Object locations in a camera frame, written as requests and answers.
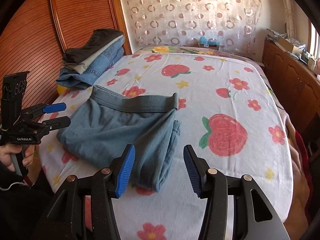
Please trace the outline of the blue-grey pants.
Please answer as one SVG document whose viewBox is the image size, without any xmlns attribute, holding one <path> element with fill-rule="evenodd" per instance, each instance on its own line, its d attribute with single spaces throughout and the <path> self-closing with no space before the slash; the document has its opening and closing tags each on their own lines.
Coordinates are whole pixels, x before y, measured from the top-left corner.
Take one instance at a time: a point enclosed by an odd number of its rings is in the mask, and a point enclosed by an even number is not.
<svg viewBox="0 0 320 240">
<path fill-rule="evenodd" d="M 111 165 L 131 144 L 136 155 L 130 181 L 155 192 L 166 181 L 180 136 L 178 94 L 127 98 L 101 86 L 71 116 L 57 139 L 97 168 Z"/>
</svg>

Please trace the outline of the folded blue jeans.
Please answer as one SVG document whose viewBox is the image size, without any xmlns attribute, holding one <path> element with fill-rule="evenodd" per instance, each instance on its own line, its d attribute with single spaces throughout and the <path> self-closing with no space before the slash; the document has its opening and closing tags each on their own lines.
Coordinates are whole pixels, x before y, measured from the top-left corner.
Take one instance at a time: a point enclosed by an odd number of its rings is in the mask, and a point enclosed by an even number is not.
<svg viewBox="0 0 320 240">
<path fill-rule="evenodd" d="M 60 69 L 60 76 L 56 82 L 67 88 L 87 89 L 94 85 L 95 81 L 115 63 L 117 63 L 124 54 L 123 43 L 124 36 L 119 37 L 113 44 L 106 48 L 82 73 L 75 70 L 69 70 L 65 67 Z"/>
</svg>

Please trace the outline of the folded beige garment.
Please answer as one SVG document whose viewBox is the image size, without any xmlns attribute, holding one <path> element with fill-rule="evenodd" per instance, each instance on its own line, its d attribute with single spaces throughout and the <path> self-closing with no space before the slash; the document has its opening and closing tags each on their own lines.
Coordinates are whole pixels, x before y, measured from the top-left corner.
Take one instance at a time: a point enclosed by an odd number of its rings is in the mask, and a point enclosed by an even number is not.
<svg viewBox="0 0 320 240">
<path fill-rule="evenodd" d="M 124 35 L 121 35 L 119 37 L 114 38 L 111 42 L 109 42 L 107 45 L 105 45 L 103 48 L 100 48 L 98 51 L 93 53 L 91 56 L 89 56 L 84 61 L 81 61 L 80 63 L 67 63 L 66 61 L 62 61 L 62 65 L 66 67 L 69 70 L 74 70 L 79 74 L 83 74 L 89 65 L 101 54 L 103 53 L 107 48 L 109 48 L 111 45 L 116 43 L 118 40 L 124 41 Z"/>
</svg>

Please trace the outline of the white floral strawberry bed sheet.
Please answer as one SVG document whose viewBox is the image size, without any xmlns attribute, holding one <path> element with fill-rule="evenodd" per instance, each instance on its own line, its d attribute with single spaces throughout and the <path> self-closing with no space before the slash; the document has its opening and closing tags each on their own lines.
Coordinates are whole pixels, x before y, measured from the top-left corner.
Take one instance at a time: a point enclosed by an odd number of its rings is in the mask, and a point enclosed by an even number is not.
<svg viewBox="0 0 320 240">
<path fill-rule="evenodd" d="M 128 98 L 178 94 L 180 136 L 160 191 L 129 185 L 113 202 L 122 239 L 197 239 L 206 202 L 191 187 L 183 161 L 187 144 L 225 175 L 251 175 L 279 218 L 287 219 L 293 194 L 289 143 L 253 65 L 218 56 L 138 54 L 123 57 L 96 83 Z"/>
</svg>

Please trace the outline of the person's black sleeve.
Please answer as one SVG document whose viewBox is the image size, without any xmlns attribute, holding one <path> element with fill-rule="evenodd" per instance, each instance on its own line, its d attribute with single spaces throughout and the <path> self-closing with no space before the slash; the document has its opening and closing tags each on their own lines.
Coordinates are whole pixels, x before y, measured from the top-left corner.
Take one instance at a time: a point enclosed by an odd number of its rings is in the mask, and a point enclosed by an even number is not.
<svg viewBox="0 0 320 240">
<path fill-rule="evenodd" d="M 46 168 L 41 168 L 33 186 L 21 185 L 21 181 L 1 165 L 1 239 L 47 239 L 41 218 L 54 193 Z"/>
</svg>

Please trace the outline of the folded black garment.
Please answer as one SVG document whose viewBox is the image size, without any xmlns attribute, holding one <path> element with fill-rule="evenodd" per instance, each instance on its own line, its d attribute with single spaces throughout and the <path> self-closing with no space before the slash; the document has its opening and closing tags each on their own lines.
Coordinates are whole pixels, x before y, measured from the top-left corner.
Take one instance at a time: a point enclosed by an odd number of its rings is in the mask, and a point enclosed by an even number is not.
<svg viewBox="0 0 320 240">
<path fill-rule="evenodd" d="M 79 64 L 122 35 L 122 31 L 115 29 L 96 29 L 84 46 L 67 49 L 62 59 L 67 63 Z"/>
</svg>

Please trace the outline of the blue item on box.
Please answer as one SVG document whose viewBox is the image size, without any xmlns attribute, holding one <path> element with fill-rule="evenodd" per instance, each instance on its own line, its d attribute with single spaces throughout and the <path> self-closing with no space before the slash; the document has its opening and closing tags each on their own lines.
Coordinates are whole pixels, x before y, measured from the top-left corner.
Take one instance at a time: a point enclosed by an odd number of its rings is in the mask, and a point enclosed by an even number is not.
<svg viewBox="0 0 320 240">
<path fill-rule="evenodd" d="M 199 40 L 199 47 L 201 48 L 210 48 L 210 49 L 219 49 L 219 42 L 213 40 L 212 38 L 207 39 L 205 36 L 201 36 Z"/>
</svg>

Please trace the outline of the wooden window-side cabinet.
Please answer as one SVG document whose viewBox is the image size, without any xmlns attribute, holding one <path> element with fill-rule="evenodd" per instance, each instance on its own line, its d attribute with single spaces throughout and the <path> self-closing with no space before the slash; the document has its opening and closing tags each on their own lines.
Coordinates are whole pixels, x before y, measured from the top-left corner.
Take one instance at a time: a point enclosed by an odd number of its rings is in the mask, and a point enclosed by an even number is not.
<svg viewBox="0 0 320 240">
<path fill-rule="evenodd" d="M 265 40 L 264 73 L 293 126 L 304 137 L 319 135 L 319 82 L 303 64 Z"/>
</svg>

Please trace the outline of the sheer circle-pattern curtain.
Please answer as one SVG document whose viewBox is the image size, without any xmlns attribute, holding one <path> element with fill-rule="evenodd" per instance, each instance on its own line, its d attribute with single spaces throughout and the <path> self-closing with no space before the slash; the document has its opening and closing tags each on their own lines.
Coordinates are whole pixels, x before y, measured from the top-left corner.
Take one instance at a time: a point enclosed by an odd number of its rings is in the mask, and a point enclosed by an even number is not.
<svg viewBox="0 0 320 240">
<path fill-rule="evenodd" d="M 121 0 L 132 45 L 193 46 L 202 37 L 248 52 L 261 0 Z"/>
</svg>

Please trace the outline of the cardboard box on cabinet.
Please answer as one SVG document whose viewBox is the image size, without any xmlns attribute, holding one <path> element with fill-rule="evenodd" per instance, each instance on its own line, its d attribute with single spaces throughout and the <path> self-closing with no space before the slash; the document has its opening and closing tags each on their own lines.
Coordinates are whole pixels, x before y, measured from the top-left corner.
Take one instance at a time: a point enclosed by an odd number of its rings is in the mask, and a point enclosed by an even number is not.
<svg viewBox="0 0 320 240">
<path fill-rule="evenodd" d="M 299 42 L 294 38 L 283 38 L 280 37 L 278 43 L 282 46 L 285 50 L 292 54 L 301 54 L 302 51 L 306 48 L 306 45 Z"/>
</svg>

